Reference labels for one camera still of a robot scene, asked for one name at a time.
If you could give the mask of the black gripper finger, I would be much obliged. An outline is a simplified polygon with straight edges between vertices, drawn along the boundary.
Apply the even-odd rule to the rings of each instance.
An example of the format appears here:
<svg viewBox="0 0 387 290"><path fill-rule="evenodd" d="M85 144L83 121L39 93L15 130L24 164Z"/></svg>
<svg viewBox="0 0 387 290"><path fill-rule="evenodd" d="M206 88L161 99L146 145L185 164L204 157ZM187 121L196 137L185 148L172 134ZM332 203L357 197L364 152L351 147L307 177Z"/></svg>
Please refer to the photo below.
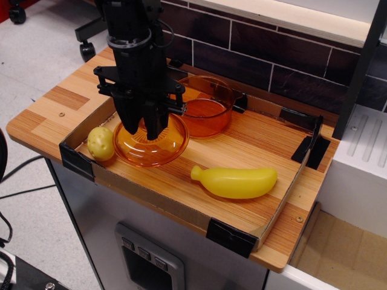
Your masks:
<svg viewBox="0 0 387 290"><path fill-rule="evenodd" d="M156 140L168 125L169 113L161 103L146 101L143 105L143 119L147 139Z"/></svg>
<svg viewBox="0 0 387 290"><path fill-rule="evenodd" d="M138 131L138 124L143 118L143 94L139 92L112 91L116 111L124 128L132 135Z"/></svg>

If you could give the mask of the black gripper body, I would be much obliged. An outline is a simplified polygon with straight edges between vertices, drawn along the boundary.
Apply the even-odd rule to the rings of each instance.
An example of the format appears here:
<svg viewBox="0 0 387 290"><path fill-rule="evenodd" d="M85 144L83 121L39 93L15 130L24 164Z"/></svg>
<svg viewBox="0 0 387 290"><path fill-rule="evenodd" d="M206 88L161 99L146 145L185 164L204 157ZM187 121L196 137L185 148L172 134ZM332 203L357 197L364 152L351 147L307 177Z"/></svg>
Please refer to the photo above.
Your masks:
<svg viewBox="0 0 387 290"><path fill-rule="evenodd" d="M99 79L99 92L124 100L135 101L136 106L155 104L159 112L183 115L185 88L167 74L164 49L148 39L120 40L107 38L115 65L98 66L94 74Z"/></svg>

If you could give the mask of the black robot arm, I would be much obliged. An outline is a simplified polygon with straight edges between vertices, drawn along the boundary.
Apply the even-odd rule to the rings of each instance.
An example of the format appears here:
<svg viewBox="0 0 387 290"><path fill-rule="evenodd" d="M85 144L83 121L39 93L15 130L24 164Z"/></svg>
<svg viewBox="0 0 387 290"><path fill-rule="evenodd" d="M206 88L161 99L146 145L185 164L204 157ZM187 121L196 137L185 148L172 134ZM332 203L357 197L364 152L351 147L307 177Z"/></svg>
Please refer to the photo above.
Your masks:
<svg viewBox="0 0 387 290"><path fill-rule="evenodd" d="M130 133L144 122L147 138L155 140L168 126L169 114L183 115L185 88L167 74L160 1L97 1L108 27L106 38L115 66L98 66L100 94L112 97Z"/></svg>

